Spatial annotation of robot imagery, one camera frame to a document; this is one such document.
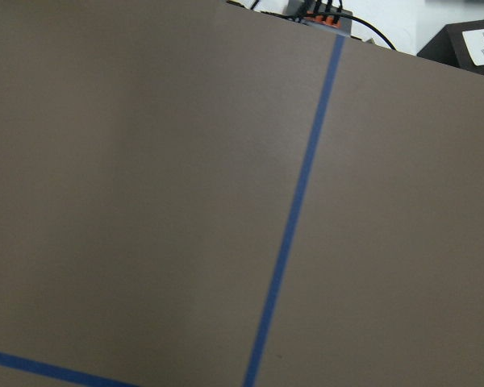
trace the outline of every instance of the blue tape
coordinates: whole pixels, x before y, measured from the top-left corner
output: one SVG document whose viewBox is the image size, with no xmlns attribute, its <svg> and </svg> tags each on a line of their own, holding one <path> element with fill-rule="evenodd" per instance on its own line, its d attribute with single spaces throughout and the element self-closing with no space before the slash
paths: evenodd
<svg viewBox="0 0 484 387">
<path fill-rule="evenodd" d="M 253 387 L 257 380 L 258 370 L 260 368 L 261 357 L 264 353 L 265 343 L 269 334 L 270 325 L 273 319 L 274 310 L 280 288 L 282 286 L 283 274 L 285 273 L 287 261 L 289 259 L 290 247 L 294 239 L 296 226 L 298 225 L 299 213 L 307 190 L 308 178 L 310 177 L 312 164 L 314 162 L 315 150 L 319 142 L 319 136 L 323 127 L 324 118 L 328 108 L 330 95 L 332 94 L 333 84 L 336 78 L 337 67 L 340 62 L 340 55 L 344 45 L 344 37 L 338 35 L 332 49 L 332 55 L 326 77 L 324 78 L 323 89 L 319 97 L 319 104 L 315 112 L 314 123 L 310 137 L 308 139 L 307 150 L 303 158 L 301 171 L 299 173 L 298 183 L 294 192 L 294 198 L 290 207 L 289 218 L 283 233 L 282 245 L 277 255 L 276 265 L 274 267 L 273 277 L 269 285 L 269 291 L 265 300 L 264 310 L 262 312 L 260 325 L 257 331 L 257 337 L 252 348 L 251 358 L 244 379 L 244 387 Z"/>
<path fill-rule="evenodd" d="M 18 369 L 19 371 L 35 373 L 44 377 L 51 377 L 60 381 L 69 381 L 70 383 L 75 383 L 77 385 L 87 385 L 89 387 L 137 387 L 136 385 L 129 385 L 128 383 L 123 383 L 121 381 L 96 377 L 89 373 L 72 371 L 71 369 L 7 355 L 1 352 L 0 365 L 3 367 Z"/>
</svg>

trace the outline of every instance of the white surface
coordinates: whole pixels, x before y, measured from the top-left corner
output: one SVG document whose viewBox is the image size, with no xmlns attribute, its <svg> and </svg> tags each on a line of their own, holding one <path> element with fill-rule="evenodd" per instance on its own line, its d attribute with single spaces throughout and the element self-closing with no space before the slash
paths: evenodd
<svg viewBox="0 0 484 387">
<path fill-rule="evenodd" d="M 253 0 L 239 0 L 250 7 Z M 282 13 L 288 0 L 261 0 L 257 10 Z M 484 0 L 344 0 L 344 8 L 382 31 L 401 52 L 415 55 L 445 24 L 484 19 Z M 386 46 L 367 27 L 354 36 Z"/>
<path fill-rule="evenodd" d="M 484 29 L 474 31 L 464 31 L 466 48 L 468 48 L 471 60 L 477 66 L 484 65 Z"/>
</svg>

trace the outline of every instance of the white background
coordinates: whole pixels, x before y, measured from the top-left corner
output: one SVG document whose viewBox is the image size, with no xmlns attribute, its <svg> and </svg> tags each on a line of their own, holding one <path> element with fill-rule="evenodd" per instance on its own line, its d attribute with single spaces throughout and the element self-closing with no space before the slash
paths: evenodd
<svg viewBox="0 0 484 387">
<path fill-rule="evenodd" d="M 250 7 L 253 0 L 238 0 Z M 288 0 L 261 0 L 257 10 L 282 13 Z M 445 25 L 484 19 L 484 0 L 344 0 L 344 8 L 382 31 L 399 51 L 416 54 Z M 352 34 L 373 37 L 366 27 L 353 24 Z"/>
</svg>

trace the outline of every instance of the blue line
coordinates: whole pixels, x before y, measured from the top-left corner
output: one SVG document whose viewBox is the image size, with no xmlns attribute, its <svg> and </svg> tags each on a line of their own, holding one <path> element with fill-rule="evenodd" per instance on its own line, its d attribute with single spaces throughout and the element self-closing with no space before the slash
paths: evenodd
<svg viewBox="0 0 484 387">
<path fill-rule="evenodd" d="M 308 139 L 307 150 L 299 173 L 298 183 L 290 207 L 289 218 L 287 219 L 285 231 L 283 233 L 282 245 L 280 246 L 280 251 L 277 255 L 276 266 L 274 267 L 273 277 L 269 285 L 269 292 L 267 293 L 267 299 L 265 300 L 257 337 L 252 348 L 251 359 L 249 360 L 248 369 L 245 375 L 244 387 L 253 387 L 257 380 L 261 357 L 264 353 L 265 343 L 267 342 L 267 336 L 276 308 L 278 294 L 282 286 L 283 274 L 285 273 L 287 261 L 289 259 L 290 247 L 294 239 L 294 233 L 298 224 L 299 213 L 301 212 L 305 191 L 307 190 L 308 178 L 314 162 L 315 150 L 317 148 L 317 143 L 319 142 L 319 136 L 326 116 L 328 102 L 330 100 L 330 95 L 332 94 L 343 45 L 344 37 L 338 35 L 333 46 L 326 77 L 324 78 L 323 89 L 321 90 L 319 104 L 317 106 L 317 111 L 315 112 L 310 138 Z"/>
<path fill-rule="evenodd" d="M 22 357 L 7 355 L 0 352 L 0 365 L 18 369 L 19 371 L 31 372 L 44 377 L 69 381 L 77 385 L 87 385 L 89 387 L 136 387 L 121 381 L 113 381 L 104 377 L 96 377 L 89 373 L 72 371 L 71 369 L 57 367 L 38 361 L 24 359 Z"/>
</svg>

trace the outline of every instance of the cable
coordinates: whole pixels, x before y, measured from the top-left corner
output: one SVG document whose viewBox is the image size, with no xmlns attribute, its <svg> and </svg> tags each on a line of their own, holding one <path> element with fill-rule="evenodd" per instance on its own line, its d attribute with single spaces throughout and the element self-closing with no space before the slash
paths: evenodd
<svg viewBox="0 0 484 387">
<path fill-rule="evenodd" d="M 370 24 L 370 23 L 366 22 L 365 20 L 358 18 L 357 16 L 342 14 L 340 12 L 317 12 L 316 14 L 308 14 L 308 15 L 305 15 L 305 16 L 308 16 L 309 18 L 314 18 L 315 16 L 333 16 L 335 18 L 336 16 L 339 16 L 341 18 L 351 19 L 351 20 L 353 20 L 357 23 L 360 23 L 360 24 L 368 27 L 370 30 L 372 30 L 378 36 L 380 36 L 382 38 L 382 40 L 384 42 L 386 42 L 386 44 L 390 47 L 391 50 L 397 51 L 396 47 L 390 42 L 390 40 L 387 39 L 387 37 L 384 34 L 382 34 L 380 32 L 380 30 L 378 30 L 378 28 L 376 28 L 373 24 Z M 291 16 L 283 15 L 282 16 L 282 18 L 284 18 L 284 19 L 296 19 L 297 17 L 298 16 L 296 16 L 296 15 L 291 15 Z"/>
<path fill-rule="evenodd" d="M 258 5 L 258 3 L 260 2 L 260 0 L 255 0 L 254 3 L 252 4 L 251 8 L 249 8 L 250 10 L 254 10 L 255 7 Z"/>
</svg>

